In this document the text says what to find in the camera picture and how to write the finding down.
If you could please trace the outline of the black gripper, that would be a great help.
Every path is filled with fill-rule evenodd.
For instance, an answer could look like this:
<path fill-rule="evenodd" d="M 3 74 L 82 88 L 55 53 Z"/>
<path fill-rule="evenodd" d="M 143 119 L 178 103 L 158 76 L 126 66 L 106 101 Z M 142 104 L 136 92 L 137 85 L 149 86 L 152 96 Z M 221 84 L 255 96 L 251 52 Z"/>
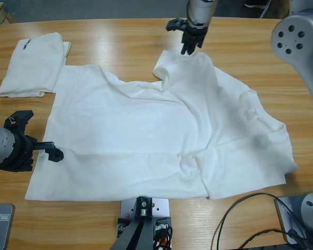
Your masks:
<path fill-rule="evenodd" d="M 54 142 L 38 142 L 36 138 L 28 135 L 12 133 L 15 141 L 13 142 L 12 152 L 0 163 L 0 170 L 10 172 L 31 171 L 33 151 L 44 149 L 48 153 L 49 161 L 61 161 L 64 153 L 55 147 Z"/>
<path fill-rule="evenodd" d="M 183 47 L 181 54 L 191 55 L 196 47 L 201 48 L 207 31 L 207 27 L 192 27 L 189 22 L 186 23 L 182 38 Z"/>

